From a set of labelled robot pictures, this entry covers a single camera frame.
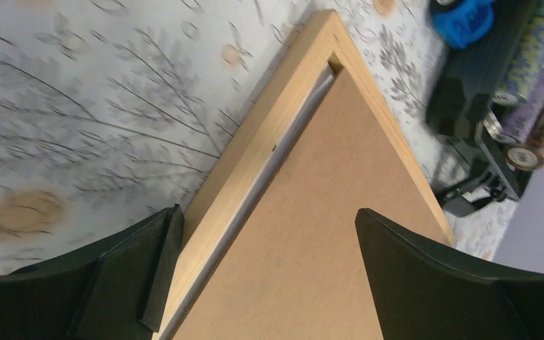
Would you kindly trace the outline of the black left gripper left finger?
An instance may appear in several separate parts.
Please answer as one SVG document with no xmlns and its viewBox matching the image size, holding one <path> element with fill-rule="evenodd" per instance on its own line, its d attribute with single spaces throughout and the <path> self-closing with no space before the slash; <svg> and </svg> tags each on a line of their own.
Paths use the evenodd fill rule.
<svg viewBox="0 0 544 340">
<path fill-rule="evenodd" d="M 150 339 L 162 326 L 183 224 L 175 205 L 0 276 L 0 339 Z"/>
</svg>

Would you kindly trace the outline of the light wooden picture frame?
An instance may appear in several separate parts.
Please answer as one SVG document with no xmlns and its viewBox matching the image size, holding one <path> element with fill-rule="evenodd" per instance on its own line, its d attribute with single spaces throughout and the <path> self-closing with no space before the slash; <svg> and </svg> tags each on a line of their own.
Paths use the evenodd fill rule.
<svg viewBox="0 0 544 340">
<path fill-rule="evenodd" d="M 454 241 L 340 15 L 314 12 L 185 214 L 157 339 L 381 339 L 360 208 Z"/>
</svg>

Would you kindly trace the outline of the brown frame backing board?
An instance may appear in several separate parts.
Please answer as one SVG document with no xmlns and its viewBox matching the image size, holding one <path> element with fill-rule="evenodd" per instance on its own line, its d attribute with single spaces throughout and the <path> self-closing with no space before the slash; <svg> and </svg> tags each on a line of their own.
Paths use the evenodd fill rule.
<svg viewBox="0 0 544 340">
<path fill-rule="evenodd" d="M 361 208 L 448 241 L 342 71 L 175 338 L 380 339 L 354 224 Z"/>
</svg>

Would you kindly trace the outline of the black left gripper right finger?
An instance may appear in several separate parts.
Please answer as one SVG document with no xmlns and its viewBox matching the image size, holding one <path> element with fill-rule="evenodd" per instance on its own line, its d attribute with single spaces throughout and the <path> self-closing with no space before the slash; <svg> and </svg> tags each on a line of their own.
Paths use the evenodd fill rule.
<svg viewBox="0 0 544 340">
<path fill-rule="evenodd" d="M 385 339 L 544 339 L 544 273 L 479 259 L 369 208 L 355 226 Z"/>
</svg>

